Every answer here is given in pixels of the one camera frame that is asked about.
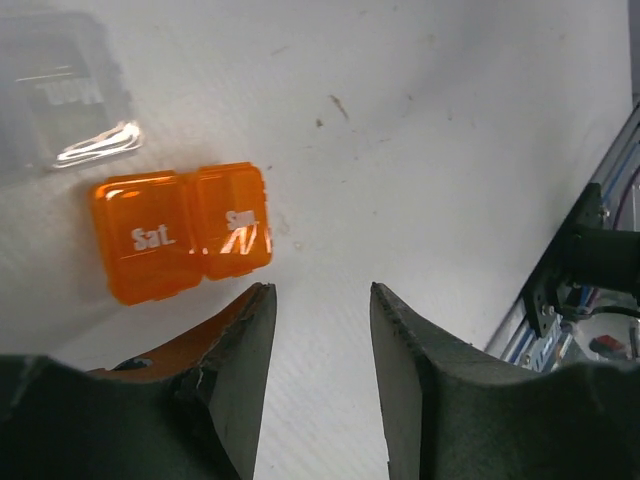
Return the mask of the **orange pill organizer box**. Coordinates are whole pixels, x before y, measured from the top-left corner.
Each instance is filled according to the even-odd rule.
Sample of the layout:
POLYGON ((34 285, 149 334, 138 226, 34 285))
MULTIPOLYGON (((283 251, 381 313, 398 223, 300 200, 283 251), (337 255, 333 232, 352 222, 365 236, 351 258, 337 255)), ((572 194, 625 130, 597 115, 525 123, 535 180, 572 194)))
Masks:
POLYGON ((89 205, 108 287, 124 305, 272 259, 265 182, 248 162, 111 177, 91 188, 89 205))

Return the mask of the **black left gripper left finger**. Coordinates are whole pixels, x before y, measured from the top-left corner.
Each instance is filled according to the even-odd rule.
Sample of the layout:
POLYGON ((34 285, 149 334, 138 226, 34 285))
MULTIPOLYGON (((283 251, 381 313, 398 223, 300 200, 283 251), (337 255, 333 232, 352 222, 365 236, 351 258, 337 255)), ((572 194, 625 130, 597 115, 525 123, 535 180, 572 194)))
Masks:
POLYGON ((277 313, 257 283, 113 369, 1 359, 5 479, 250 479, 277 313))

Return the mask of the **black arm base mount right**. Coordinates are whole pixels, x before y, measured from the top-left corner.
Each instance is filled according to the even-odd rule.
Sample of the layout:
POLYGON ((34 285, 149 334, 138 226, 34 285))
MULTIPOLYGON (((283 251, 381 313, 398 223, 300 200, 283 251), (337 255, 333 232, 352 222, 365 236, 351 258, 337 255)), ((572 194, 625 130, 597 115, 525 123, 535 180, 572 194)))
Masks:
POLYGON ((522 291, 525 318, 538 338, 557 314, 572 315, 583 286, 639 297, 639 234, 603 226, 601 185, 589 183, 522 291))

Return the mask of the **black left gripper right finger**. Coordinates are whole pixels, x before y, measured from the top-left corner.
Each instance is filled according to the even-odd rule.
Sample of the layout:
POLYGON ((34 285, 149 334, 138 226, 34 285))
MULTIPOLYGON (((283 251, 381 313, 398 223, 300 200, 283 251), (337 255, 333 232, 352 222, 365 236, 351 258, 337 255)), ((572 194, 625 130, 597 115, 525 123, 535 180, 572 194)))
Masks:
POLYGON ((547 374, 478 350, 370 291, 393 479, 635 479, 639 369, 582 362, 547 374))

